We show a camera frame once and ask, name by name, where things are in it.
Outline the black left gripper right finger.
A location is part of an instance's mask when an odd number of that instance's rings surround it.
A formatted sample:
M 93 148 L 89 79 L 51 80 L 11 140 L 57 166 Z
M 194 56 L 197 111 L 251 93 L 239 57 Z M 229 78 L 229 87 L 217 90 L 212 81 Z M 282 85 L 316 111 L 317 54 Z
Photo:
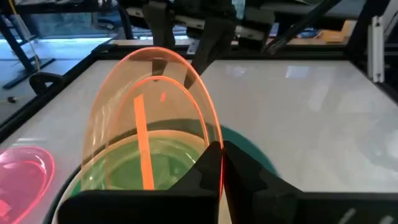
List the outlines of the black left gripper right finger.
M 223 146 L 232 224 L 398 224 L 398 193 L 303 192 L 233 143 Z

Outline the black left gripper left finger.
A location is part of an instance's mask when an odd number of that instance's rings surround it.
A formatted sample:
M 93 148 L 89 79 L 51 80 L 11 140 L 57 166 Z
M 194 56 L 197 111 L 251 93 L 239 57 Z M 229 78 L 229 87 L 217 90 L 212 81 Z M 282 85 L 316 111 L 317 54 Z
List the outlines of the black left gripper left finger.
M 168 190 L 89 190 L 64 201 L 58 224 L 217 224 L 223 152 L 212 142 Z

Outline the green translucent plastic plate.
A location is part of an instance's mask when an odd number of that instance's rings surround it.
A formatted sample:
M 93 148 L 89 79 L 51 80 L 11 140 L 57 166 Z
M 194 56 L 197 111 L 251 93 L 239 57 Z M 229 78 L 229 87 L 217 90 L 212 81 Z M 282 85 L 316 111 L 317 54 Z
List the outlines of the green translucent plastic plate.
M 149 138 L 156 190 L 167 190 L 182 178 L 198 160 L 203 145 L 193 146 L 177 138 Z M 94 183 L 92 189 L 142 190 L 138 142 L 133 140 L 100 157 L 83 175 Z

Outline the orange translucent plastic plate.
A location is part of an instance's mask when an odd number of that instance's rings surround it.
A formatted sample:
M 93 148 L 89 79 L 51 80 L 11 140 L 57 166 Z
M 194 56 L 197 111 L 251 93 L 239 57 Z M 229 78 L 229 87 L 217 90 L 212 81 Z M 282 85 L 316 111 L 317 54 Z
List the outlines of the orange translucent plastic plate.
M 222 150 L 218 115 L 191 64 L 162 47 L 136 50 L 111 69 L 97 93 L 88 119 L 81 168 L 88 165 L 100 146 L 108 146 L 115 137 L 135 130 L 143 190 L 156 190 L 148 125 L 184 118 L 199 120 L 206 149 L 212 142 L 219 142 Z

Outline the large dark green plate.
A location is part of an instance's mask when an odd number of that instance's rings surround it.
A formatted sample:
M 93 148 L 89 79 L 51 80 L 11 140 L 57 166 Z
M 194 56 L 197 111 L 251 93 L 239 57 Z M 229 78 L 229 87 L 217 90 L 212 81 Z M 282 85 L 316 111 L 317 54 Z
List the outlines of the large dark green plate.
M 169 129 L 171 130 L 186 131 L 198 137 L 201 138 L 203 137 L 203 132 L 200 131 L 201 124 L 199 120 L 188 119 L 188 118 L 156 121 L 148 125 L 148 130 L 149 131 L 159 130 L 160 128 L 164 128 L 168 125 L 170 125 Z M 220 128 L 225 140 L 231 141 L 233 144 L 235 144 L 244 152 L 246 152 L 255 160 L 257 160 L 266 169 L 271 171 L 276 176 L 279 176 L 276 168 L 274 167 L 270 159 L 248 138 L 244 137 L 243 135 L 239 134 L 238 132 L 232 129 L 227 128 L 226 126 L 220 126 Z M 51 203 L 51 206 L 47 214 L 45 215 L 42 224 L 52 224 L 52 221 L 55 218 L 55 213 L 61 201 L 61 198 L 66 194 L 67 188 L 72 186 L 72 181 L 80 173 L 80 170 L 81 170 L 81 165 L 78 165 L 76 169 L 70 174 L 65 183 L 61 186 L 53 202 Z

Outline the pink translucent plastic plate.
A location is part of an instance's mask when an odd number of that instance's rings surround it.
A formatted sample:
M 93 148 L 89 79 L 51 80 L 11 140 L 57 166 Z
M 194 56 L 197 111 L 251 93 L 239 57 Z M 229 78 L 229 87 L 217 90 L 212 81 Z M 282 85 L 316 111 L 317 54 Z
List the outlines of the pink translucent plastic plate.
M 0 224 L 19 224 L 40 202 L 54 173 L 54 159 L 41 147 L 0 149 Z

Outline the black metal table stand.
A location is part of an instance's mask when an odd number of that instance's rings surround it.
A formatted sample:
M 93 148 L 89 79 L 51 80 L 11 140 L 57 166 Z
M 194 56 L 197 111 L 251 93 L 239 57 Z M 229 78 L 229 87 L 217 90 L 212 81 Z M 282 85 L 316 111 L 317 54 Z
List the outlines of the black metal table stand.
M 22 46 L 24 44 L 30 44 L 32 40 L 37 38 L 37 35 L 25 37 L 21 31 L 21 28 L 17 26 L 16 22 L 11 23 L 11 26 L 8 26 L 5 18 L 5 16 L 0 15 L 0 33 L 5 38 L 6 42 L 9 44 L 10 48 L 23 66 L 23 69 L 15 78 L 2 86 L 3 89 L 10 90 L 20 84 L 22 81 L 31 77 L 36 72 L 39 72 L 41 69 L 53 63 L 55 59 L 40 59 L 36 53 L 34 53 L 32 57 L 28 57 L 23 51 Z

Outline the black aluminium table frame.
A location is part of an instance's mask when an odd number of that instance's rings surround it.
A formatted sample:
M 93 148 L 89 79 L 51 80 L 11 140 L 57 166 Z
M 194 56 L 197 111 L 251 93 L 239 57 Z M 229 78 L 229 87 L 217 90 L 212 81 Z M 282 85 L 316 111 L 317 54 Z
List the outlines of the black aluminium table frame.
M 36 95 L 22 108 L 0 123 L 0 143 L 14 134 L 24 123 L 37 114 L 45 105 L 53 100 L 61 91 L 75 81 L 89 66 L 98 60 L 116 60 L 129 52 L 143 48 L 135 40 L 115 40 L 112 44 L 97 46 L 87 57 L 71 68 L 64 75 L 63 83 L 48 86 L 46 91 Z M 364 56 L 349 55 L 342 45 L 288 45 L 280 52 L 269 55 L 250 51 L 240 51 L 232 47 L 230 52 L 221 57 L 222 60 L 348 60 L 359 71 L 365 72 Z

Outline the black frame clamp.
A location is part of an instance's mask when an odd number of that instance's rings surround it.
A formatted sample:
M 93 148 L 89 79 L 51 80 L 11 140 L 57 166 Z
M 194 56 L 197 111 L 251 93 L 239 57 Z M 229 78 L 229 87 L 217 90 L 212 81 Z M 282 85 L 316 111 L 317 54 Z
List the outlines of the black frame clamp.
M 37 72 L 29 78 L 29 85 L 36 95 L 40 95 L 48 88 L 47 84 L 60 84 L 63 83 L 64 77 L 49 72 Z

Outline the white aluminium extrusion post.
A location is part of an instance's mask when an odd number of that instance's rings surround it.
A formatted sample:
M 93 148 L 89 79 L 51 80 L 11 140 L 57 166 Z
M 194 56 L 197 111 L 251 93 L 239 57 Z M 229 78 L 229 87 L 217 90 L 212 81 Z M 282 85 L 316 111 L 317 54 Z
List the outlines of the white aluminium extrusion post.
M 368 26 L 368 77 L 384 83 L 384 29 L 382 17 L 374 16 Z

